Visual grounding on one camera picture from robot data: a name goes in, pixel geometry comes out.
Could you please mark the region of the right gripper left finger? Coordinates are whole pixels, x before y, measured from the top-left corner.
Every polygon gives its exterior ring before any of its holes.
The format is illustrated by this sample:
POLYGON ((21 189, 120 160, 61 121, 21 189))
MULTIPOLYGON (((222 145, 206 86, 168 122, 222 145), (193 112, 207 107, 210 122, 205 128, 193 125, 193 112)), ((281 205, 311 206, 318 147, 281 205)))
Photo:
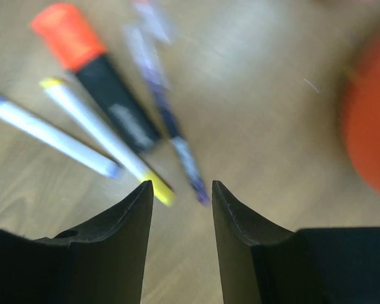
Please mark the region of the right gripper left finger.
POLYGON ((0 229, 0 303, 139 303, 152 211, 146 181, 53 238, 0 229))

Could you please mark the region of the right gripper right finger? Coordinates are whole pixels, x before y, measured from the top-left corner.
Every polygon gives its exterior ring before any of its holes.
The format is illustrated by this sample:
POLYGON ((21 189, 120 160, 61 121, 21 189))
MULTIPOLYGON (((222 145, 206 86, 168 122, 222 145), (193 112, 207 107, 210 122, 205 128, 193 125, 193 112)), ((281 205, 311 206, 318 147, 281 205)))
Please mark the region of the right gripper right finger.
POLYGON ((289 231, 218 180, 212 207, 225 303, 380 303, 380 227, 289 231))

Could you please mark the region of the blue capped white marker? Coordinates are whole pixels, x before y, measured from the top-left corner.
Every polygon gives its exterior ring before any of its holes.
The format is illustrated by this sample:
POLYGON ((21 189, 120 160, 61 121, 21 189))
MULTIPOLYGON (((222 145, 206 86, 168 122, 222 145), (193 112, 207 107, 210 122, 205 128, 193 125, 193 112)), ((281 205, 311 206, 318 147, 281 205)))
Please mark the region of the blue capped white marker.
POLYGON ((113 179, 122 169, 113 160, 74 139, 0 94, 0 120, 57 149, 91 170, 113 179))

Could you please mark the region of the black orange highlighter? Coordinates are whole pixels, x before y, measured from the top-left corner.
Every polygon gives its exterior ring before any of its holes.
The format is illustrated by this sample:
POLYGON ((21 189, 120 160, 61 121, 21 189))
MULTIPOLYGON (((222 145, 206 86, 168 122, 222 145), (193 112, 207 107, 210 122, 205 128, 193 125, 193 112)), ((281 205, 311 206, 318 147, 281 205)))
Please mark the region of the black orange highlighter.
POLYGON ((161 134, 108 57, 108 50, 84 15, 72 4, 56 3, 31 23, 62 67, 101 108, 136 153, 151 151, 161 134))

